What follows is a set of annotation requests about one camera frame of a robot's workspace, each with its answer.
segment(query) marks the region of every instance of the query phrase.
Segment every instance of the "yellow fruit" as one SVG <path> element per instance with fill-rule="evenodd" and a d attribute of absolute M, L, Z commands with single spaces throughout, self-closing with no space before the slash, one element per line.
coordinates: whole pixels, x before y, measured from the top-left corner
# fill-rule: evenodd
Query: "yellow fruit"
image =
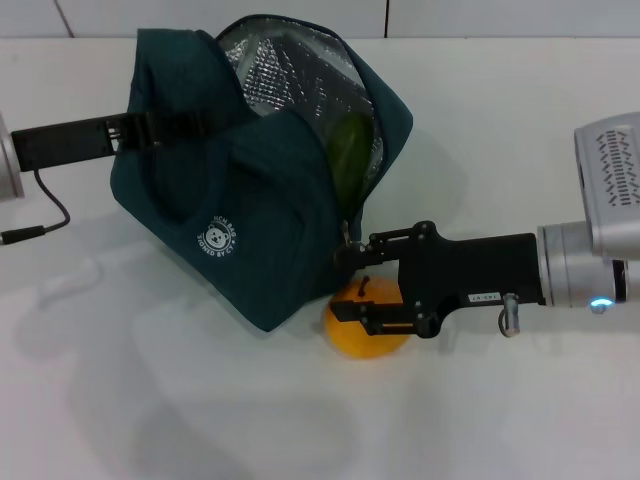
<path fill-rule="evenodd" d="M 360 296 L 362 279 L 358 279 L 332 299 L 333 302 L 353 300 L 354 302 L 402 303 L 400 288 L 395 282 L 382 277 L 371 278 L 364 285 L 364 296 Z M 375 358 L 395 352 L 409 338 L 409 335 L 369 336 L 360 322 L 339 322 L 330 308 L 325 313 L 325 328 L 329 340 L 341 352 L 354 358 Z"/>

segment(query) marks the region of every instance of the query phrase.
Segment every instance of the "insulated lunch bag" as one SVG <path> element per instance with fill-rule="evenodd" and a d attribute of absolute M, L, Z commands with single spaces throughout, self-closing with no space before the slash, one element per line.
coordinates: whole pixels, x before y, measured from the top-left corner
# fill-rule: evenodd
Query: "insulated lunch bag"
<path fill-rule="evenodd" d="M 333 254 L 412 117 L 333 32 L 273 16 L 141 30 L 129 112 L 206 111 L 216 134 L 120 153 L 116 200 L 250 322 L 270 331 L 353 272 Z"/>

